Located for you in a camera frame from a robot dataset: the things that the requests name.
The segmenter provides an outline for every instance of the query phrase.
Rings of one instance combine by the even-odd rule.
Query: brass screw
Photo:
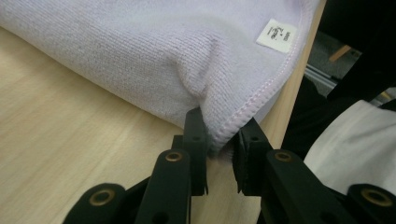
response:
[[[116,192],[112,189],[101,189],[96,191],[90,198],[92,206],[102,206],[113,200]]]
[[[181,155],[181,153],[179,152],[170,152],[166,155],[165,158],[167,161],[181,161],[183,155]]]
[[[361,195],[365,200],[381,207],[390,207],[393,205],[393,201],[386,194],[376,189],[362,189]]]

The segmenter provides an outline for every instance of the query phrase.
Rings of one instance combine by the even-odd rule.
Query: light wood surface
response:
[[[329,61],[332,63],[337,61],[344,54],[346,54],[350,49],[351,49],[351,47],[349,45],[344,45],[339,50],[337,50],[332,56],[330,56]]]
[[[275,145],[317,27],[314,22],[297,75],[263,124]],[[149,176],[174,134],[182,130],[0,28],[0,223],[62,223],[87,189],[105,182],[128,189]],[[210,194],[193,197],[192,224],[256,223],[260,199],[236,193],[231,165],[208,161],[207,170]]]

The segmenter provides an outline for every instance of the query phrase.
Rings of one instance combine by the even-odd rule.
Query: microfiber towel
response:
[[[274,99],[319,0],[1,0],[0,25],[126,101],[180,127],[200,106],[216,155]],[[273,19],[288,52],[256,43]]]

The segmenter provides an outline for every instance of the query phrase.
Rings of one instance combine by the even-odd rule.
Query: black plastic part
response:
[[[87,190],[68,213],[64,224],[118,223],[126,191],[117,184],[101,184]]]
[[[369,184],[352,185],[346,195],[346,208],[359,223],[396,223],[396,197]]]
[[[272,150],[266,159],[265,176],[270,184],[264,186],[262,213],[268,223],[285,223],[280,221],[285,215],[295,224],[357,223],[294,153]],[[284,214],[274,213],[274,203],[283,208]]]
[[[255,119],[251,119],[233,139],[233,174],[246,196],[262,196],[264,161],[273,150]]]
[[[190,156],[166,150],[158,157],[134,223],[190,223],[190,208]]]
[[[191,195],[202,196],[208,193],[206,182],[206,155],[208,135],[201,109],[195,108],[186,115],[183,134],[183,149],[191,157]]]
[[[134,224],[148,184],[149,177],[126,190],[124,203],[118,213],[117,224]]]

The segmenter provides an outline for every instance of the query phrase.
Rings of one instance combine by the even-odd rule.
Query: wooden table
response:
[[[280,147],[318,28],[262,127]],[[182,130],[92,84],[0,28],[0,223],[62,223],[85,190],[149,176]],[[231,164],[207,162],[210,194],[191,221],[256,223],[260,198],[236,193]]]

